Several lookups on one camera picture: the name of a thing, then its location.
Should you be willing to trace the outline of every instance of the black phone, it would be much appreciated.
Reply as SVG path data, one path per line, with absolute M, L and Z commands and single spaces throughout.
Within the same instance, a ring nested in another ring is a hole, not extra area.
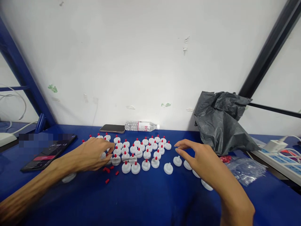
M 43 170 L 55 160 L 75 139 L 75 134 L 63 134 L 62 140 L 53 141 L 53 144 L 38 154 L 31 162 L 27 163 L 22 172 Z
M 99 131 L 100 132 L 124 133 L 125 127 L 124 127 L 124 125 L 105 124 L 103 127 L 100 128 Z

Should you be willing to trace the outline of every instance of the bottle label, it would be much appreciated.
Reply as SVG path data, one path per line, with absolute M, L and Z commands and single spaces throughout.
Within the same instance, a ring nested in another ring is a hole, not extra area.
M 147 122 L 138 122 L 138 131 L 145 131 L 148 132 L 151 126 Z

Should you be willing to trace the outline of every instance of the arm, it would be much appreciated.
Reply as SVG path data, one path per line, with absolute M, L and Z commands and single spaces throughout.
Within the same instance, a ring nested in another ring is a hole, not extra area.
M 104 166 L 111 158 L 114 147 L 114 143 L 91 138 L 54 160 L 39 175 L 0 203 L 0 225 L 12 225 L 20 221 L 32 204 L 67 175 L 78 171 L 98 170 Z M 100 159 L 101 154 L 108 148 L 109 155 Z
M 255 208 L 244 189 L 209 145 L 182 140 L 175 144 L 176 152 L 219 194 L 222 203 L 220 225 L 253 225 Z M 195 157 L 185 149 L 192 148 Z

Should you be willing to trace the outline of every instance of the black plastic bag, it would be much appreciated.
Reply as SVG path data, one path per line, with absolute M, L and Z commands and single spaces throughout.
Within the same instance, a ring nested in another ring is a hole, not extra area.
M 204 144 L 217 155 L 237 149 L 256 151 L 259 147 L 237 122 L 252 101 L 228 92 L 202 92 L 194 111 L 194 119 Z

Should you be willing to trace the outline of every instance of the water bottle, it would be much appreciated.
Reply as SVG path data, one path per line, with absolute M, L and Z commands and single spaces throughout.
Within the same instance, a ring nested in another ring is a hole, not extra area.
M 126 121 L 125 129 L 130 131 L 145 131 L 151 132 L 155 129 L 160 129 L 160 125 L 156 125 L 152 122 L 142 122 L 142 121 Z

